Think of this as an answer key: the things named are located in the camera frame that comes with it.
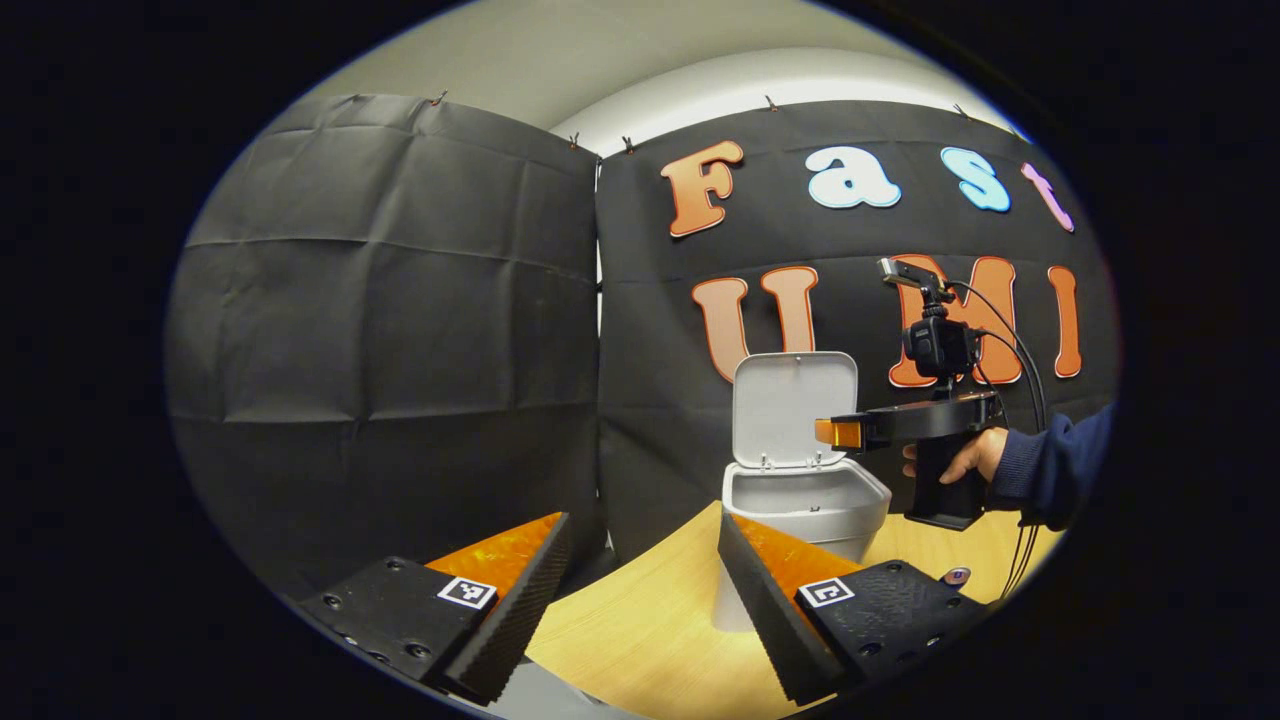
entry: letter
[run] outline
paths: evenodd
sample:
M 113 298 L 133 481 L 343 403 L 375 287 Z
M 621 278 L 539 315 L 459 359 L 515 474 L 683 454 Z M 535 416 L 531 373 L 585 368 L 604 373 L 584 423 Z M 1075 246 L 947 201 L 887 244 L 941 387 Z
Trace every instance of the letter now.
M 813 268 L 778 268 L 760 278 L 760 287 L 769 291 L 778 304 L 782 323 L 782 347 L 787 352 L 813 352 L 813 307 L 809 290 L 818 284 Z
M 1075 274 L 1061 265 L 1048 269 L 1048 282 L 1057 295 L 1057 359 L 1053 373 L 1060 378 L 1080 374 L 1080 319 L 1075 307 Z
M 832 168 L 836 160 L 842 167 Z M 902 190 L 888 182 L 879 160 L 858 147 L 818 150 L 805 159 L 804 167 L 818 173 L 809 181 L 809 195 L 827 208 L 852 208 L 859 202 L 888 208 L 902 197 Z
M 960 178 L 960 192 L 979 210 L 1009 210 L 1009 192 L 986 158 L 963 147 L 943 147 L 942 164 Z
M 728 172 L 728 165 L 719 160 L 737 163 L 742 155 L 742 149 L 736 142 L 726 140 L 668 163 L 662 169 L 662 177 L 671 181 L 671 193 L 676 202 L 671 237 L 685 237 L 718 225 L 724 219 L 724 209 L 713 206 L 707 193 L 714 192 L 724 200 L 733 192 L 733 176 Z M 707 165 L 705 174 L 703 165 Z
M 818 272 L 813 268 L 778 268 L 760 278 L 764 287 L 778 304 L 778 318 L 782 323 L 782 350 L 785 352 L 812 352 L 813 307 L 809 304 L 809 290 L 818 284 Z M 712 354 L 712 365 L 726 380 L 733 382 L 739 363 L 748 356 L 746 328 L 742 324 L 742 299 L 746 297 L 746 281 L 741 278 L 717 278 L 698 283 L 694 287 L 694 302 L 703 309 L 703 323 L 707 328 L 707 348 Z
M 928 255 L 897 255 L 893 259 L 932 270 L 946 281 L 942 269 Z M 969 279 L 969 284 L 978 288 L 978 292 L 996 304 L 1001 315 L 1016 329 L 1018 320 L 1014 318 L 1014 266 L 1009 260 L 1004 258 L 979 258 L 973 264 L 973 275 Z M 902 304 L 902 328 L 906 329 L 911 327 L 911 323 L 920 319 L 920 313 L 924 310 L 924 300 L 920 297 L 919 291 L 914 288 L 899 286 L 897 291 Z M 963 290 L 957 291 L 956 295 L 963 297 Z M 950 319 L 969 323 L 969 327 L 973 328 L 986 328 L 1009 341 L 1009 345 L 1014 343 L 1009 329 L 1005 328 L 1000 318 L 980 299 L 965 297 L 964 302 L 950 302 L 946 307 Z M 915 363 L 906 359 L 905 351 L 900 352 L 897 365 L 893 365 L 888 372 L 890 383 L 895 387 L 928 387 L 937 382 L 936 378 L 925 378 L 916 373 Z M 989 337 L 982 338 L 980 368 L 992 384 L 1018 382 L 1023 372 L 1018 356 L 1005 343 Z M 982 382 L 978 368 L 974 368 L 973 377 L 974 380 Z
M 746 297 L 746 281 L 719 278 L 694 286 L 694 302 L 703 307 L 707 347 L 712 364 L 728 382 L 733 370 L 746 357 L 746 328 L 742 327 L 741 300 Z
M 1048 205 L 1050 213 L 1053 213 L 1053 217 L 1057 218 L 1057 224 L 1062 225 L 1062 229 L 1066 232 L 1075 232 L 1075 223 L 1071 222 L 1071 217 L 1062 210 L 1062 206 L 1057 204 L 1057 199 L 1053 197 L 1053 187 L 1036 172 L 1036 168 L 1030 163 L 1023 163 L 1023 177 L 1032 181 L 1032 184 L 1039 191 L 1044 205 Z

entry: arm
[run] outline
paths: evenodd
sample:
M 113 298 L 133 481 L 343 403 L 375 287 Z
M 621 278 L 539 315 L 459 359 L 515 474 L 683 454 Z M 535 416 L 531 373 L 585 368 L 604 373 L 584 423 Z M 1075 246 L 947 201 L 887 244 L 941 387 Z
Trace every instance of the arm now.
M 1055 414 L 1041 434 L 1010 430 L 991 478 L 987 506 L 1028 510 L 1051 530 L 1066 527 L 1106 456 L 1112 405 L 1073 424 Z

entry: black border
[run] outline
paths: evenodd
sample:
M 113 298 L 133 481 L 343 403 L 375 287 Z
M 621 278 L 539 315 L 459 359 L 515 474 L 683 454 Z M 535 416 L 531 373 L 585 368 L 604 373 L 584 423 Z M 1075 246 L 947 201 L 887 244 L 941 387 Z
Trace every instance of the black border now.
M 982 87 L 1071 178 L 1115 270 L 1125 375 L 1100 491 L 1050 569 L 972 642 L 847 707 L 1258 710 L 1268 648 L 1247 633 L 1263 593 L 1230 559 L 1267 547 L 1242 543 L 1268 475 L 1247 468 L 1261 454 L 1231 402 L 1268 379 L 1240 290 L 1266 282 L 1248 274 L 1266 82 L 1247 73 L 1267 22 L 1225 1 L 851 9 Z M 445 716 L 297 623 L 220 543 L 182 479 L 159 366 L 177 251 L 223 170 L 301 92 L 430 10 L 15 12 L 6 115 L 32 197 L 14 215 L 14 487 L 40 496 L 10 501 L 29 509 L 9 653 L 32 676 L 23 701 L 36 716 Z M 1219 391 L 1225 378 L 1244 384 Z

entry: black cable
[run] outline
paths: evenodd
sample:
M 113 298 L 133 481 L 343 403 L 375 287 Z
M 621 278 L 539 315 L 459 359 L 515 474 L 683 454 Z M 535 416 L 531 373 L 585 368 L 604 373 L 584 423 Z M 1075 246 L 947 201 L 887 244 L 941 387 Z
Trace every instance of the black cable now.
M 998 334 L 996 334 L 996 333 L 993 333 L 991 331 L 984 331 L 984 329 L 979 329 L 978 334 L 979 336 L 986 336 L 986 337 L 993 337 L 993 338 L 998 340 L 1000 342 L 1005 343 L 1005 347 L 1007 347 L 1009 350 L 1011 350 L 1012 354 L 1014 354 L 1014 356 L 1018 357 L 1019 361 L 1021 361 L 1021 355 L 1018 352 L 1018 350 L 1014 348 L 1012 345 L 1009 345 L 1007 340 L 1000 337 Z M 978 364 L 977 368 L 978 368 L 978 374 L 982 375 L 982 380 L 984 383 L 987 383 L 991 387 L 991 389 L 996 389 L 996 387 L 991 384 L 991 380 L 987 379 L 987 374 L 982 372 L 982 364 L 980 363 Z M 1039 414 L 1039 406 L 1037 405 L 1037 400 L 1036 400 L 1036 384 L 1028 380 L 1027 388 L 1032 393 L 1032 416 L 1034 416 L 1034 419 L 1036 419 L 1036 427 L 1037 427 L 1036 432 L 1039 432 L 1041 414 Z M 1001 401 L 1001 409 L 1004 409 L 1004 401 Z M 1006 424 L 1009 423 L 1009 416 L 1007 415 L 1005 416 L 1005 423 Z
M 1000 395 L 1000 391 L 996 389 L 996 386 L 991 384 L 991 380 L 987 378 L 987 373 L 982 372 L 982 363 L 974 365 L 974 369 L 978 370 L 978 375 L 982 377 L 982 382 L 987 383 L 987 387 L 991 388 L 991 392 L 996 393 L 996 402 L 1000 404 L 1000 416 L 1005 419 L 1005 429 L 1007 430 L 1009 429 L 1009 415 L 1005 413 L 1005 396 Z
M 1025 365 L 1030 369 L 1030 372 L 1032 372 L 1032 378 L 1030 379 L 1033 382 L 1030 382 L 1028 384 L 1032 386 L 1032 388 L 1030 388 L 1030 391 L 1032 391 L 1032 415 L 1036 416 L 1036 432 L 1037 433 L 1044 432 L 1044 427 L 1048 424 L 1048 419 L 1047 419 L 1048 406 L 1047 406 L 1047 402 L 1044 401 L 1044 384 L 1041 380 L 1039 368 L 1036 366 L 1036 360 L 1032 357 L 1030 351 L 1027 350 L 1027 343 L 1023 342 L 1023 338 L 1018 334 L 1018 331 L 1014 329 L 1014 327 L 1009 323 L 1009 320 L 1005 319 L 1005 316 L 1000 313 L 1000 310 L 997 310 L 996 306 L 989 300 L 987 300 L 987 297 L 983 293 L 978 292 L 978 290 L 975 287 L 973 287 L 972 284 L 969 284 L 966 282 L 961 282 L 961 281 L 948 281 L 945 287 L 947 290 L 951 290 L 952 287 L 963 287 L 963 288 L 968 290 L 969 292 L 977 295 L 979 300 L 982 300 L 984 304 L 987 304 L 987 307 L 991 307 L 991 311 L 996 314 L 996 318 L 1000 318 L 1000 322 L 1004 323 L 1004 325 L 1005 325 L 1006 329 L 1009 329 L 1009 333 L 1014 336 L 1014 342 L 1016 343 L 1016 347 L 1014 345 L 1009 345 L 1007 340 L 1000 337 L 998 334 L 996 334 L 996 333 L 993 333 L 991 331 L 980 331 L 980 334 L 983 334 L 983 336 L 991 336 L 991 337 L 993 337 L 993 338 L 1004 342 L 1009 347 L 1009 350 L 1011 350 L 1014 352 L 1014 356 L 1018 357 L 1019 361 L 1025 363 Z M 1021 354 L 1018 352 L 1019 347 L 1021 347 L 1021 350 L 1023 350 Z M 982 375 L 982 378 L 983 378 L 983 382 L 987 382 L 987 377 L 986 375 Z M 1037 406 L 1037 402 L 1036 402 L 1037 395 L 1039 396 L 1039 404 L 1038 404 L 1038 406 Z M 1032 532 L 1030 532 L 1029 537 L 1027 538 L 1027 552 L 1023 555 L 1021 562 L 1018 562 L 1018 551 L 1021 548 L 1021 541 L 1023 541 L 1023 533 L 1024 533 L 1024 530 L 1025 530 L 1025 527 L 1020 528 L 1018 530 L 1018 546 L 1014 548 L 1014 562 L 1010 566 L 1009 580 L 1006 580 L 1006 583 L 1005 583 L 1005 592 L 1001 593 L 1001 596 L 1000 596 L 1001 598 L 1004 598 L 1007 593 L 1012 592 L 1012 589 L 1015 587 L 1018 587 L 1018 583 L 1020 583 L 1023 580 L 1023 575 L 1027 571 L 1027 566 L 1030 564 L 1032 551 L 1036 547 L 1036 538 L 1037 538 L 1037 536 L 1039 536 L 1039 527 L 1038 525 L 1032 525 Z M 1016 573 L 1014 571 L 1014 566 L 1018 568 Z
M 963 288 L 968 290 L 969 292 L 977 295 L 978 299 L 982 300 L 983 302 L 986 302 L 987 307 L 991 307 L 991 311 L 995 313 L 997 318 L 1000 318 L 1000 322 L 1004 323 L 1005 328 L 1009 331 L 1009 334 L 1014 336 L 1014 342 L 1018 343 L 1018 346 L 1023 348 L 1024 355 L 1027 357 L 1027 366 L 1030 368 L 1032 377 L 1036 380 L 1036 387 L 1039 389 L 1041 407 L 1043 409 L 1043 413 L 1041 414 L 1041 416 L 1038 416 L 1036 419 L 1036 423 L 1038 425 L 1036 432 L 1043 432 L 1044 425 L 1047 423 L 1047 419 L 1044 418 L 1044 414 L 1048 413 L 1048 409 L 1044 407 L 1044 384 L 1041 380 L 1039 368 L 1036 366 L 1036 360 L 1032 357 L 1030 351 L 1027 350 L 1027 343 L 1023 342 L 1023 338 L 1018 334 L 1018 331 L 1014 329 L 1014 325 L 1011 325 L 1009 323 L 1009 320 L 1006 320 L 1005 316 L 1000 313 L 1000 310 L 997 310 L 996 306 L 992 305 L 992 302 L 989 300 L 987 300 L 987 296 L 984 296 L 983 293 L 978 292 L 978 290 L 975 287 L 973 287 L 972 284 L 969 284 L 966 282 L 963 282 L 963 281 L 947 281 L 945 283 L 945 287 L 947 290 L 951 290 L 952 287 L 963 287 Z
M 1027 538 L 1027 555 L 1023 556 L 1023 562 L 1018 566 L 1018 577 L 1014 578 L 1014 584 L 1010 589 L 1016 588 L 1018 584 L 1023 582 L 1023 575 L 1027 573 L 1027 568 L 1032 561 L 1032 548 L 1036 547 L 1037 537 L 1039 537 L 1039 525 L 1032 525 L 1032 532 Z
M 1014 589 L 1014 573 L 1018 568 L 1018 552 L 1023 548 L 1023 534 L 1027 528 L 1018 528 L 1018 544 L 1014 546 L 1014 559 L 1009 562 L 1009 578 L 1005 579 L 1005 589 L 1000 591 L 1000 600 L 1005 600 L 1009 591 Z

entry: open lid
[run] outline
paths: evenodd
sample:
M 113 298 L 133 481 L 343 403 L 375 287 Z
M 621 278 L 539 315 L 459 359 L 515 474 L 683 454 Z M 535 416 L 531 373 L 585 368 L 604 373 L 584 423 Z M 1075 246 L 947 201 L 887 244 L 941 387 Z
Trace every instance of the open lid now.
M 813 421 L 858 410 L 858 365 L 844 352 L 748 355 L 733 372 L 733 459 L 745 468 L 829 465 Z

